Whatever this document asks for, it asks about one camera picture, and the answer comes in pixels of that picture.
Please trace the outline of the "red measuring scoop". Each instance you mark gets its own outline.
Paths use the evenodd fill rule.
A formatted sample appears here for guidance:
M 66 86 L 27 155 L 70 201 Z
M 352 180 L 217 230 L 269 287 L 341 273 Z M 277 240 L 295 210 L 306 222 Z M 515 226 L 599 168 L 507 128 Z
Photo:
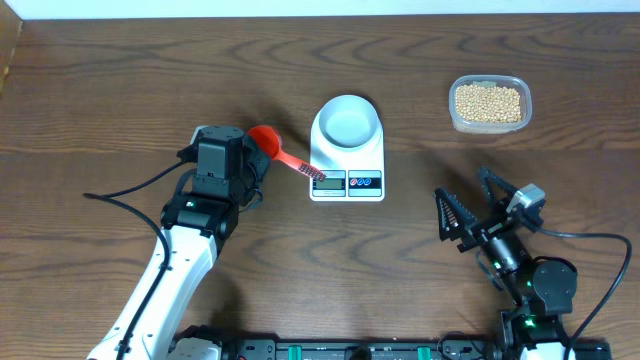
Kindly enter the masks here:
M 326 175 L 308 162 L 286 153 L 278 131 L 268 125 L 258 125 L 249 130 L 249 136 L 272 160 L 279 161 L 310 179 L 323 182 Z

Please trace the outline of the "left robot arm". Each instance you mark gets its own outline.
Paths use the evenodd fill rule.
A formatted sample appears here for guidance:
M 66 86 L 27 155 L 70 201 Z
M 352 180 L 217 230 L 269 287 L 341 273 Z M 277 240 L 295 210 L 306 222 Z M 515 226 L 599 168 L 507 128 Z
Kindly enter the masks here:
M 195 290 L 213 268 L 242 211 L 261 199 L 269 157 L 243 130 L 201 126 L 179 151 L 184 173 L 159 222 L 154 253 L 120 316 L 92 359 L 168 359 Z

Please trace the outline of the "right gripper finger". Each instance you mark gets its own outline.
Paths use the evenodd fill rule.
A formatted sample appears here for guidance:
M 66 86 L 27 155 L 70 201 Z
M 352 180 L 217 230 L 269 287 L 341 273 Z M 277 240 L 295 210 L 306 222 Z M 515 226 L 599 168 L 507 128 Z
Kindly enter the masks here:
M 495 205 L 499 202 L 493 191 L 494 187 L 504 192 L 508 200 L 510 200 L 518 191 L 518 189 L 514 185 L 497 176 L 488 167 L 481 167 L 478 170 L 478 177 L 485 200 L 489 205 Z
M 440 239 L 454 241 L 466 237 L 468 229 L 477 223 L 477 217 L 443 187 L 434 191 L 434 200 Z

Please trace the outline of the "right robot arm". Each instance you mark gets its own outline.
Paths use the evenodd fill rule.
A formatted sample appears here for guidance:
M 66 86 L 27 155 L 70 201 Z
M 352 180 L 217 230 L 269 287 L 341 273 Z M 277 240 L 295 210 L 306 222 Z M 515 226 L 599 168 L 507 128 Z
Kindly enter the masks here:
M 483 270 L 495 286 L 506 291 L 514 308 L 500 313 L 498 330 L 483 349 L 486 359 L 522 359 L 534 350 L 553 346 L 549 354 L 561 358 L 569 337 L 562 316 L 573 310 L 577 269 L 557 257 L 533 258 L 516 231 L 538 231 L 544 191 L 534 184 L 517 188 L 483 167 L 481 188 L 490 215 L 480 220 L 455 195 L 434 191 L 441 240 L 458 240 L 460 252 L 479 249 L 489 261 Z

